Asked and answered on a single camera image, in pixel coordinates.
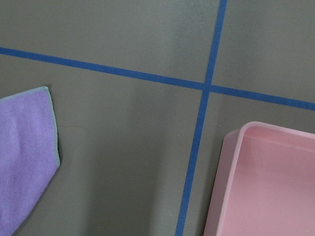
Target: gray floor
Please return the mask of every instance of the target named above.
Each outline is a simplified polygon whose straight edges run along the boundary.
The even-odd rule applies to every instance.
[[[203,82],[213,1],[1,1],[0,47]],[[213,84],[315,102],[315,3],[229,0]],[[0,55],[0,97],[52,95],[62,165],[16,236],[173,236],[201,91]],[[201,236],[224,135],[313,111],[211,93],[185,236]]]

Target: blue line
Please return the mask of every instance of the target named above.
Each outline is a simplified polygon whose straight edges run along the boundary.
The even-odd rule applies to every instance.
[[[180,87],[185,87],[185,88],[190,88],[190,89],[203,90],[204,88],[204,84],[199,83],[199,82],[176,79],[172,77],[154,75],[154,74],[138,72],[138,71],[133,71],[133,70],[120,69],[120,68],[106,66],[106,65],[59,58],[59,57],[48,56],[48,55],[43,55],[43,54],[38,54],[38,53],[25,52],[25,51],[20,51],[20,50],[15,50],[15,49],[0,47],[0,54],[19,57],[19,58],[38,60],[38,61],[43,61],[43,62],[49,62],[53,64],[71,66],[71,67],[81,68],[85,70],[98,71],[98,72],[103,72],[103,73],[108,73],[108,74],[113,74],[113,75],[131,77],[131,78],[140,79],[140,80],[158,82],[162,84],[175,85],[175,86],[180,86]]]
[[[195,132],[194,132],[194,136],[192,140],[192,145],[191,145],[190,157],[189,157],[189,162],[188,162],[188,167],[187,167],[186,179],[185,179],[183,196],[182,196],[181,206],[180,206],[178,220],[177,220],[175,236],[182,236],[184,232],[184,226],[185,226],[187,210],[188,210],[188,205],[189,205],[193,176],[194,176],[194,172],[196,168],[202,129],[203,129],[203,124],[204,124],[206,111],[207,111],[207,105],[208,105],[208,100],[209,100],[209,95],[210,95],[210,86],[211,86],[212,77],[213,77],[213,73],[214,73],[214,69],[216,65],[216,59],[217,59],[217,54],[218,54],[218,49],[219,49],[219,42],[220,42],[220,37],[221,37],[221,32],[222,32],[222,27],[223,27],[226,4],[227,4],[227,0],[220,0],[216,26],[214,30],[214,35],[212,39],[212,45],[211,45],[211,50],[210,50],[210,55],[209,55],[209,60],[208,60],[207,73],[206,73],[206,78],[205,78],[205,87],[201,95],[199,112],[198,112]]]
[[[315,111],[315,103],[212,85],[211,92]]]

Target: pink container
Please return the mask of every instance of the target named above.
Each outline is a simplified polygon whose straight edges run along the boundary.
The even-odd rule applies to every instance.
[[[228,133],[204,236],[315,236],[315,135],[260,122]]]

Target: towel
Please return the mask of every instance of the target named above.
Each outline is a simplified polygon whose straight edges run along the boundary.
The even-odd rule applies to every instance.
[[[47,87],[0,99],[0,236],[17,230],[59,165]]]

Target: pink box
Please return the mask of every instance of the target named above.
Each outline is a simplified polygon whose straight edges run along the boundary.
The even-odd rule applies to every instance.
[[[204,236],[315,236],[315,135],[261,122],[228,133]]]

